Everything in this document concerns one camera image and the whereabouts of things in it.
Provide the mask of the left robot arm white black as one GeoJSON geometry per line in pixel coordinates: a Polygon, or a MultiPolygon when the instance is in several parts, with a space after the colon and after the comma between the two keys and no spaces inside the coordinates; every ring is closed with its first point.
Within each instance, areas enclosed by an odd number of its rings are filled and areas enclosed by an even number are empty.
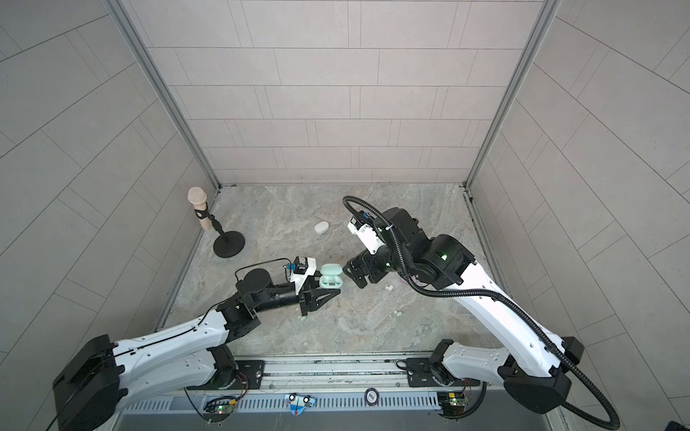
{"type": "Polygon", "coordinates": [[[341,292],[341,274],[340,266],[325,265],[277,285],[267,270],[252,269],[233,296],[199,318],[135,339],[91,339],[52,384],[52,427],[95,430],[132,404],[179,389],[246,395],[260,387],[263,364],[236,361],[230,342],[259,326],[259,312],[288,305],[302,315],[318,310],[341,292]]]}

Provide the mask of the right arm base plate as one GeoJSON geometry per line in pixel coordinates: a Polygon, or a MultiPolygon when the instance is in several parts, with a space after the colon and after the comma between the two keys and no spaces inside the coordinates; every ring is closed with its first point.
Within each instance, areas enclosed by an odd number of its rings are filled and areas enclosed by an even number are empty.
{"type": "Polygon", "coordinates": [[[444,383],[442,380],[438,379],[431,372],[431,366],[429,365],[429,360],[424,357],[412,357],[402,360],[397,360],[395,363],[399,370],[404,371],[407,375],[408,384],[413,388],[422,387],[461,387],[465,385],[465,381],[453,380],[444,383]]]}

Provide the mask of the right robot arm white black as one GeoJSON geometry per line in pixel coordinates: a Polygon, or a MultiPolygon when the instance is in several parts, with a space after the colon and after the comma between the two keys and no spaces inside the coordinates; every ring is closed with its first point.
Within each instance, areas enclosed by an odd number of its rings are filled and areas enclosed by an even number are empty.
{"type": "Polygon", "coordinates": [[[463,380],[502,386],[520,405],[544,414],[564,405],[571,389],[565,364],[535,331],[542,326],[506,297],[474,255],[450,235],[429,238],[402,208],[382,219],[362,211],[348,223],[366,249],[351,259],[346,275],[358,287],[406,270],[433,294],[450,293],[491,334],[499,348],[473,348],[452,339],[438,343],[427,375],[451,386],[463,380]]]}

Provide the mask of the green earbud charging case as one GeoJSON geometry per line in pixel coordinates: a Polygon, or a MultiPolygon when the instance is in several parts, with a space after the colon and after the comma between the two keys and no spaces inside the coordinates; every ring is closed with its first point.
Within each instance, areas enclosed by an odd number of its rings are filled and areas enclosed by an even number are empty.
{"type": "Polygon", "coordinates": [[[319,286],[324,289],[341,289],[343,280],[343,268],[340,264],[327,263],[319,269],[321,274],[319,278],[319,286]]]}

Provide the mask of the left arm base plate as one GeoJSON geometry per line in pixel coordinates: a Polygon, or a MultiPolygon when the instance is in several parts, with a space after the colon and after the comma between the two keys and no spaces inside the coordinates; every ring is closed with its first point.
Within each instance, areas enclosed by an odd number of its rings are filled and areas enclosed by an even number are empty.
{"type": "Polygon", "coordinates": [[[261,387],[265,362],[261,360],[241,360],[230,366],[216,365],[215,372],[205,384],[188,386],[192,391],[244,391],[258,390],[261,387]]]}

